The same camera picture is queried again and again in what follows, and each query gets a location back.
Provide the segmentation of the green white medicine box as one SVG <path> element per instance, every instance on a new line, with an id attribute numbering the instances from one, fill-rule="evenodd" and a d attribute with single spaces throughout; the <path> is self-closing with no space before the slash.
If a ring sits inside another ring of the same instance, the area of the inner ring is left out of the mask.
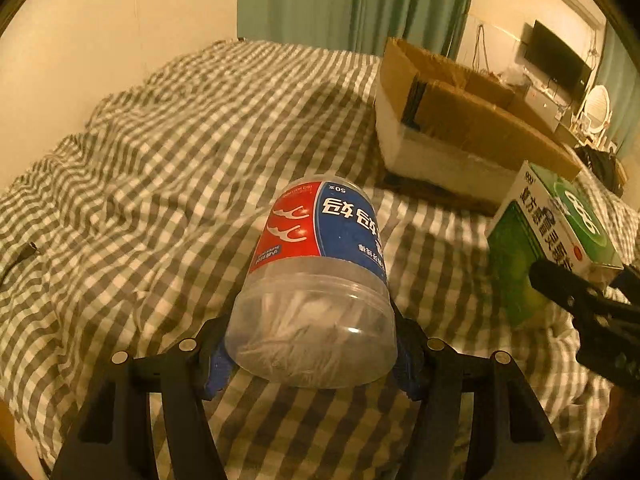
<path id="1" fill-rule="evenodd" d="M 608 232 L 578 188 L 524 162 L 487 230 L 501 305 L 514 330 L 565 330 L 568 314 L 530 284 L 530 266 L 547 259 L 604 287 L 623 269 Z"/>

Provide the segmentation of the clear cotton swab jar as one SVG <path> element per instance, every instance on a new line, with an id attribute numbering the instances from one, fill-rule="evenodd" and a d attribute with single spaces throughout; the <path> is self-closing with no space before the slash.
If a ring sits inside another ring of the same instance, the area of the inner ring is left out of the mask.
<path id="1" fill-rule="evenodd" d="M 344 178 L 310 176 L 274 201 L 224 336 L 250 374 L 297 388 L 376 382 L 397 359 L 376 212 Z"/>

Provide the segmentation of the black backpack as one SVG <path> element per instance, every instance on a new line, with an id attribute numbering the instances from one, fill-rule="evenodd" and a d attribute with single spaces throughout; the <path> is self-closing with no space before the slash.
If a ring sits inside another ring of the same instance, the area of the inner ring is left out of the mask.
<path id="1" fill-rule="evenodd" d="M 595 150 L 588 145 L 574 148 L 578 158 L 590 169 L 596 178 L 614 195 L 622 197 L 623 181 L 617 172 L 616 157 L 608 152 Z"/>

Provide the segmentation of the white oval mirror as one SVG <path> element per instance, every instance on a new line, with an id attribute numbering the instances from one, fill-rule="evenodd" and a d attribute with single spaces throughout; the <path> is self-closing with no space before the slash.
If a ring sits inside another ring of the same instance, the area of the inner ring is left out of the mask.
<path id="1" fill-rule="evenodd" d="M 604 84 L 596 84 L 582 103 L 580 122 L 590 136 L 602 133 L 612 115 L 610 94 Z"/>

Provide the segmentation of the brown cardboard box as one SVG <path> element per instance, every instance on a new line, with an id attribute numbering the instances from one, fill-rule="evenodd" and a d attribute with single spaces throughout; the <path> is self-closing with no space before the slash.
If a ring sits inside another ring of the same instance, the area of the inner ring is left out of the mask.
<path id="1" fill-rule="evenodd" d="M 494 214 L 524 162 L 574 180 L 579 166 L 512 89 L 400 38 L 375 90 L 383 181 L 450 209 Z"/>

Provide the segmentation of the gray checkered bed cover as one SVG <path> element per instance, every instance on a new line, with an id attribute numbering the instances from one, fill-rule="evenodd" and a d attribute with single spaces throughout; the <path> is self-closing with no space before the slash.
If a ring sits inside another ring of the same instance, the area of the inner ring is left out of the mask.
<path id="1" fill-rule="evenodd" d="M 96 365 L 150 356 L 229 309 L 268 210 L 307 174 L 370 197 L 404 315 L 462 353 L 510 352 L 574 478 L 611 387 L 574 330 L 512 330 L 488 219 L 381 188 L 372 55 L 223 41 L 108 96 L 1 197 L 1 395 L 47 466 Z"/>

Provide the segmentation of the green window curtain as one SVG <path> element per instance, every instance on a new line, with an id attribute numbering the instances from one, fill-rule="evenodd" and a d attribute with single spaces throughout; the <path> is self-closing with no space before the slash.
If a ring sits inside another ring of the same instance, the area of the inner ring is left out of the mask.
<path id="1" fill-rule="evenodd" d="M 610 23 L 606 24 L 597 83 L 610 96 L 608 137 L 617 145 L 617 153 L 625 156 L 639 134 L 639 71 Z"/>

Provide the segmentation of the black wall television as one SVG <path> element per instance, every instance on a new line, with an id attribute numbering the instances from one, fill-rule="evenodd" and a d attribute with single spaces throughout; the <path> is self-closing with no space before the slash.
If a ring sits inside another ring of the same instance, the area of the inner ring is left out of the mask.
<path id="1" fill-rule="evenodd" d="M 568 44 L 540 21 L 535 22 L 529 35 L 524 58 L 549 76 L 574 101 L 582 100 L 591 68 Z"/>

